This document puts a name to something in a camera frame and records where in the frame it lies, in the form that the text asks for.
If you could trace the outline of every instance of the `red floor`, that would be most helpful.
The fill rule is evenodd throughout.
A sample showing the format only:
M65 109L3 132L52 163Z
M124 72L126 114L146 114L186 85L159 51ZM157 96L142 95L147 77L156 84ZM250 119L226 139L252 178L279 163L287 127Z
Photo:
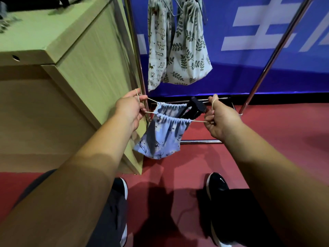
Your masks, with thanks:
M242 120L291 161L329 184L329 104L249 106ZM193 122L183 137L210 138L199 122ZM211 172L224 176L230 188L248 187L224 145L182 145L180 152L167 158L145 159L141 176L123 175L129 187L126 246L214 246L200 228L195 194ZM28 183L14 177L22 174L10 175L4 179L0 173L1 186L14 187L11 192L0 189L0 198L8 198L6 203L1 199L0 221ZM35 174L29 175L33 180Z

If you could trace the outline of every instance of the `table top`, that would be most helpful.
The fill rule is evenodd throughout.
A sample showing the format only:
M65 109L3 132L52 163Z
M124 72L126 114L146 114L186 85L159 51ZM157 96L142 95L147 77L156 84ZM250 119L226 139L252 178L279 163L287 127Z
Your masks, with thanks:
M0 66L56 63L108 2L84 0L65 9L10 13L19 21L0 34Z

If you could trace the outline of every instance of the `metal rack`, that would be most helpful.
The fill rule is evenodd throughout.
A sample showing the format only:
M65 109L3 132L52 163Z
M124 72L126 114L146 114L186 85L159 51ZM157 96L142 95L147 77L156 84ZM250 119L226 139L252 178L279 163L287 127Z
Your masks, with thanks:
M254 94L257 92L259 86L261 85L261 83L265 79L266 75L268 74L268 72L271 69L272 65L274 64L275 60L279 56L279 53L281 52L284 45L288 41L288 39L289 39L291 33L293 32L294 28L296 27L296 25L302 19L303 15L307 11L307 9L310 6L311 2L312 2L312 0L304 0L302 2L302 4L299 6L296 14L294 15L293 19L291 20L291 22L289 24L286 32L283 34L281 40L279 41L279 43L276 46L276 48L274 49L271 57L269 58L269 61L265 65L261 75L257 79L257 82L255 83L255 85L253 86L251 92L249 93L249 96L248 96L247 100L245 101L245 103L241 107L241 109L239 111L240 116L242 116L244 110L249 105L249 103L250 103L251 99L253 98ZM140 53L139 53L138 39L137 39L136 31L135 31L134 18L133 18L133 14L132 14L131 0L124 0L124 3L125 3L125 6L126 6L126 11L127 11L127 20L128 20L129 32L130 32L132 42L133 42L135 60L136 60L137 66L138 66L138 76L139 76L139 79L140 79L140 82L141 82L142 93L146 94L145 82L144 82L143 73L142 73L141 59L139 57ZM145 102L145 107L146 107L147 110L149 110L147 102ZM148 117L148 115L146 116L146 119L147 119L147 124L149 124L150 118ZM222 143L220 140L213 140L213 139L211 139L211 140L182 140L181 141L181 145L185 145L185 144L220 144L220 143Z

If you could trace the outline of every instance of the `blue drawstring bag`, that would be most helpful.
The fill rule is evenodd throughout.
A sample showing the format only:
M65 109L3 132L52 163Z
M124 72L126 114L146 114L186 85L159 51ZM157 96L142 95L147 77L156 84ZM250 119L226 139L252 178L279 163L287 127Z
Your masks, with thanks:
M186 105L158 102L153 120L134 150L152 159L161 159L179 151L183 133L192 121L176 118Z

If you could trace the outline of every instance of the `hand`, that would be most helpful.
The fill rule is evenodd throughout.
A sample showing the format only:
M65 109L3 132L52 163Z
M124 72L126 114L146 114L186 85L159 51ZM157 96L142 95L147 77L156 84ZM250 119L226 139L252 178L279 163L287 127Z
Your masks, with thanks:
M242 123L239 114L233 108L226 106L218 100L217 95L209 96L208 101L213 103L213 110L209 110L205 114L205 126L211 133L211 136L225 141L225 136L230 130L234 130L235 126Z
M136 130L139 125L139 121L145 115L145 106L142 101L147 100L147 95L139 95L136 93L136 89L130 91L122 98L118 99L115 104L115 114L119 115L120 119L128 120L132 125L132 131Z

